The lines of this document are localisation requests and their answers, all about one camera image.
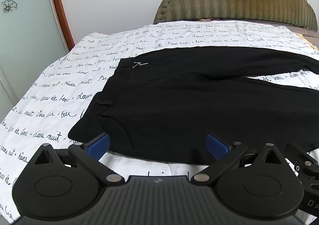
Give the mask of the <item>brown wooden door frame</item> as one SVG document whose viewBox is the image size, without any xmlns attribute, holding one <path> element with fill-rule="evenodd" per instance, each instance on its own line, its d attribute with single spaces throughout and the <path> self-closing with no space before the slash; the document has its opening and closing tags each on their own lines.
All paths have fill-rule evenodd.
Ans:
<svg viewBox="0 0 319 225">
<path fill-rule="evenodd" d="M 75 46 L 75 43 L 65 15 L 63 2 L 62 0 L 52 0 L 52 6 L 57 18 L 58 27 L 61 31 L 62 40 L 64 41 L 67 50 L 71 51 Z"/>
</svg>

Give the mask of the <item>black pants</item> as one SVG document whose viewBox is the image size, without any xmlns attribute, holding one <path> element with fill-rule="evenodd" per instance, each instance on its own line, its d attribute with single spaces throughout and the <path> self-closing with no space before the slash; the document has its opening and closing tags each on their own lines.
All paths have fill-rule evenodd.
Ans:
<svg viewBox="0 0 319 225">
<path fill-rule="evenodd" d="M 206 136 L 242 142 L 251 152 L 270 142 L 318 147 L 318 91 L 279 85 L 262 75 L 289 74 L 318 61 L 264 48 L 163 49 L 123 58 L 71 140 L 106 133 L 110 150 L 139 159 L 209 165 Z"/>
</svg>

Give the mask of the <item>white script-print bed sheet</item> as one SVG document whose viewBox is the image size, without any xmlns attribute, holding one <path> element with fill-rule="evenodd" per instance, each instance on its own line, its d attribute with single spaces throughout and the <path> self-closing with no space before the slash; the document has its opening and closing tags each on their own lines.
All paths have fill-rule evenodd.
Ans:
<svg viewBox="0 0 319 225">
<path fill-rule="evenodd" d="M 247 21 L 177 21 L 127 32 L 84 37 L 49 65 L 1 120 L 1 215 L 13 223 L 19 213 L 12 188 L 35 151 L 71 144 L 67 135 L 102 90 L 122 58 L 166 48 L 239 46 L 294 52 L 318 58 L 318 42 L 292 27 Z"/>
</svg>

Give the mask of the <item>floral glass wardrobe door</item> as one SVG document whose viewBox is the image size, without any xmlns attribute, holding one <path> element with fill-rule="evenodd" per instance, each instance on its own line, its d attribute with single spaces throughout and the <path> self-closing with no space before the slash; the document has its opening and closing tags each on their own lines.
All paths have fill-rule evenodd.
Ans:
<svg viewBox="0 0 319 225">
<path fill-rule="evenodd" d="M 1 118 L 66 54 L 50 0 L 1 0 Z"/>
</svg>

